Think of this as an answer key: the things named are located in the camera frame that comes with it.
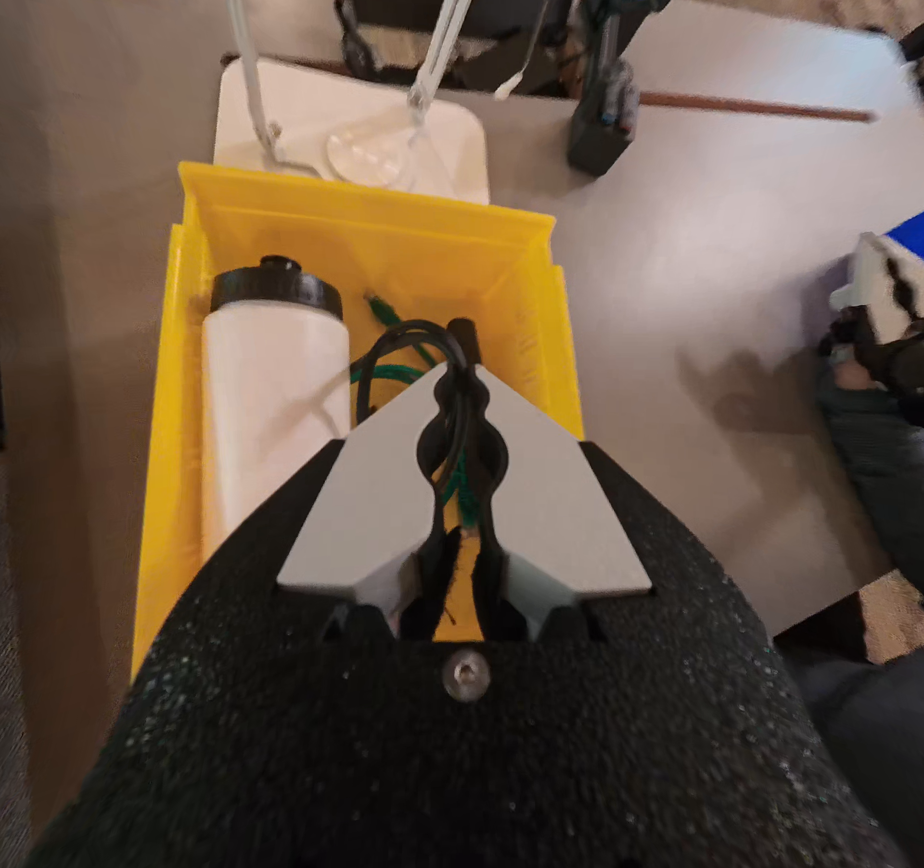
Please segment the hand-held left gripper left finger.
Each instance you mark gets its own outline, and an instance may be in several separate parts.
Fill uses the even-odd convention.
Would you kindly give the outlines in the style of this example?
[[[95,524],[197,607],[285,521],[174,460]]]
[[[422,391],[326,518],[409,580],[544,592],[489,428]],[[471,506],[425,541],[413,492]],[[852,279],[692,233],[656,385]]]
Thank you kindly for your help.
[[[293,593],[378,608],[392,631],[422,593],[415,557],[444,531],[434,475],[448,453],[439,366],[343,441],[276,578]]]

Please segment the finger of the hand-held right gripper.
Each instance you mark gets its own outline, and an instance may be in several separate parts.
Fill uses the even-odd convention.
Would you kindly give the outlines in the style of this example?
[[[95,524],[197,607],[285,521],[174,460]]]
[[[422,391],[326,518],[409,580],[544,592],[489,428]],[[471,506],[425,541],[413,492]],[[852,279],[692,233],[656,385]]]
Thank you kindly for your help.
[[[901,278],[906,277],[907,252],[892,239],[863,232],[847,258],[847,281],[830,295],[830,309],[842,314],[847,308],[867,308],[879,342],[894,342],[907,329],[907,314],[895,303],[892,262]]]
[[[922,305],[918,301],[918,285],[911,279],[914,272],[908,273],[907,263],[898,260],[898,308],[907,317],[905,336],[908,339],[922,336]]]

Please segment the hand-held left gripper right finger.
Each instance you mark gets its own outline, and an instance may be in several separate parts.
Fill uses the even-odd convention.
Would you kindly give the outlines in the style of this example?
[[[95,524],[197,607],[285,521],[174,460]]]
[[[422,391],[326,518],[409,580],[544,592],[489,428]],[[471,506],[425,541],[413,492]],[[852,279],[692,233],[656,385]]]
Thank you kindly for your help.
[[[491,374],[470,371],[468,487],[479,510],[472,595],[485,639],[536,639],[559,609],[648,595],[652,580],[586,443]]]

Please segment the yellow plastic bin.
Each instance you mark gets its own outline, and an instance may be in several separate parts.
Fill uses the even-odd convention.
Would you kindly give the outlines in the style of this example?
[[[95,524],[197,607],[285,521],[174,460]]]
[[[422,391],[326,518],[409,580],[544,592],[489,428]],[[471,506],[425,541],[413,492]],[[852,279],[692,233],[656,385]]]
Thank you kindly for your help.
[[[340,293],[351,354],[375,340],[364,301],[471,319],[487,368],[577,438],[584,423],[549,215],[183,161],[154,385],[131,663],[202,567],[201,343],[214,277],[283,255]]]

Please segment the person's right forearm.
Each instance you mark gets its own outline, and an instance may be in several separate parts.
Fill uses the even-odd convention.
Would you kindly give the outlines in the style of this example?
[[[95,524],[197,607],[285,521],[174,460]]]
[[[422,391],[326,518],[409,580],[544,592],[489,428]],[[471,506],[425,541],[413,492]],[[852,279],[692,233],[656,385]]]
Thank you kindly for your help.
[[[923,591],[923,430],[879,389],[844,389],[824,366],[817,403],[834,451],[890,562]]]

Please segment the green pipe cleaner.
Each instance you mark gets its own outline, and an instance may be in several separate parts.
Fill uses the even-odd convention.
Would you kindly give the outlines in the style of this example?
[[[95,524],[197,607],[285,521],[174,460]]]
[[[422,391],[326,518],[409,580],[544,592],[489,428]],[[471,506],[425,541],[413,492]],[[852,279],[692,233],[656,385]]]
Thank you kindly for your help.
[[[468,481],[465,439],[468,435],[471,409],[463,400],[466,390],[464,374],[469,367],[469,359],[464,354],[463,346],[449,329],[432,321],[400,320],[395,309],[376,293],[364,292],[363,298],[372,316],[385,329],[385,338],[374,343],[369,352],[362,354],[349,366],[350,384],[357,386],[355,422],[363,423],[372,416],[371,395],[374,380],[396,380],[409,387],[424,376],[424,371],[420,368],[400,364],[384,365],[382,360],[387,354],[410,346],[422,357],[430,370],[436,369],[437,361],[426,347],[433,347],[444,354],[447,374],[452,378],[455,387],[451,389],[444,420],[448,445],[443,459],[443,469],[435,484],[444,505],[451,498],[456,498],[461,525],[466,529],[474,529],[479,521],[479,503]]]

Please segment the white bottle black cap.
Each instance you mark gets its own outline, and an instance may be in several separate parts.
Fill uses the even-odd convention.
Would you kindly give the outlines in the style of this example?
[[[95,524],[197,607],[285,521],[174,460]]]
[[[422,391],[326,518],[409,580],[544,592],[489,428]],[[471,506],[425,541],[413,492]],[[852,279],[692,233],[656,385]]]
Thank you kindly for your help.
[[[202,561],[350,429],[341,296],[292,258],[214,278],[202,322]]]

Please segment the small black battery charger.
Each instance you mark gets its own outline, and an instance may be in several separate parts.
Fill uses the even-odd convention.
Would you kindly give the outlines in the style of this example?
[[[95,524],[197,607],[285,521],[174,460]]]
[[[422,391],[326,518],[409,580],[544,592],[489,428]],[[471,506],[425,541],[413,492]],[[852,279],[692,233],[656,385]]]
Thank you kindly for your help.
[[[566,159],[593,178],[604,176],[634,141],[641,92],[629,63],[599,64],[589,76],[571,119]]]

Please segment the person's leg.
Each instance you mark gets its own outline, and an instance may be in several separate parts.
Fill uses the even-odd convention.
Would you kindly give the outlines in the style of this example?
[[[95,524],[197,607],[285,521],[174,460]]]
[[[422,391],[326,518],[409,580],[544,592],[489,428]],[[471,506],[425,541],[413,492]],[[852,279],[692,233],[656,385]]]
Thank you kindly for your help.
[[[838,769],[912,866],[923,864],[923,650],[878,665],[775,640]]]

